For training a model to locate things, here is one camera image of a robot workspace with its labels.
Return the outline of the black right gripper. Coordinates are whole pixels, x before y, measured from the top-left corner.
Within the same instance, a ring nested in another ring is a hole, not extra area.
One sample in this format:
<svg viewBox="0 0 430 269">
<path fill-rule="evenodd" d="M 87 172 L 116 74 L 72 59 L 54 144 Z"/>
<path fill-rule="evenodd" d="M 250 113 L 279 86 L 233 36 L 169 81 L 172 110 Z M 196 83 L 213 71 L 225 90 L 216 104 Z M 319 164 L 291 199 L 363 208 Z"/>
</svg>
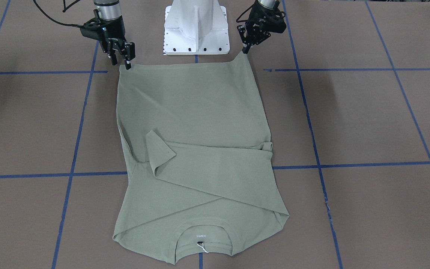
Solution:
<svg viewBox="0 0 430 269">
<path fill-rule="evenodd" d="M 94 18 L 85 22 L 80 28 L 82 36 L 99 41 L 103 52 L 107 53 L 111 64 L 118 64 L 115 51 L 123 57 L 126 70 L 131 69 L 131 61 L 136 57 L 134 42 L 127 42 L 121 14 L 106 19 L 102 10 L 93 10 Z"/>
</svg>

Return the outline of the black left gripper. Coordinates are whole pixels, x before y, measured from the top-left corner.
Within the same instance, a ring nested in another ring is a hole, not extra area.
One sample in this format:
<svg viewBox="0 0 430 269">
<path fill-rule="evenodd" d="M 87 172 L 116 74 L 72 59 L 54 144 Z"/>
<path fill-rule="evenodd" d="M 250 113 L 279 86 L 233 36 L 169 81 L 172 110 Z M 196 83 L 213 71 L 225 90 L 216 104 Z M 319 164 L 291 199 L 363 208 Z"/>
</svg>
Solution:
<svg viewBox="0 0 430 269">
<path fill-rule="evenodd" d="M 237 26 L 243 43 L 242 53 L 248 54 L 251 46 L 259 45 L 271 36 L 282 34 L 287 28 L 285 12 L 279 9 L 280 2 L 254 2 L 237 18 Z"/>
</svg>

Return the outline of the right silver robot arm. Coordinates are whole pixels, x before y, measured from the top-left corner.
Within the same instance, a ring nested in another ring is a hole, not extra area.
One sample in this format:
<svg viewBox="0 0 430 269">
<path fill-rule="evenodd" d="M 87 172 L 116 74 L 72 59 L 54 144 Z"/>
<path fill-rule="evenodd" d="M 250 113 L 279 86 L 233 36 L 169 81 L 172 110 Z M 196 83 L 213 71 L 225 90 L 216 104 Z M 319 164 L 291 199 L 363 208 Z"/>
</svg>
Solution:
<svg viewBox="0 0 430 269">
<path fill-rule="evenodd" d="M 118 51 L 125 61 L 125 68 L 131 68 L 131 60 L 136 56 L 135 43 L 127 41 L 126 29 L 119 0 L 94 0 L 94 17 L 80 28 L 82 36 L 97 40 L 111 60 L 118 64 L 115 52 Z"/>
</svg>

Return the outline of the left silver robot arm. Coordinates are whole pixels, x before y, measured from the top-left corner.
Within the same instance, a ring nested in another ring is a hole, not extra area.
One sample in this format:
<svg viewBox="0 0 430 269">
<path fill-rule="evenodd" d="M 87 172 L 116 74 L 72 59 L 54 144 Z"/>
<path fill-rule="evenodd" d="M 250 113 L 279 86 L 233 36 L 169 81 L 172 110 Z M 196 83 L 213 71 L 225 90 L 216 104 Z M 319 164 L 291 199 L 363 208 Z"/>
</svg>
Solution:
<svg viewBox="0 0 430 269">
<path fill-rule="evenodd" d="M 279 0 L 256 0 L 236 19 L 237 31 L 243 43 L 242 53 L 261 44 L 271 33 L 282 34 L 287 28 L 285 12 L 279 9 Z"/>
</svg>

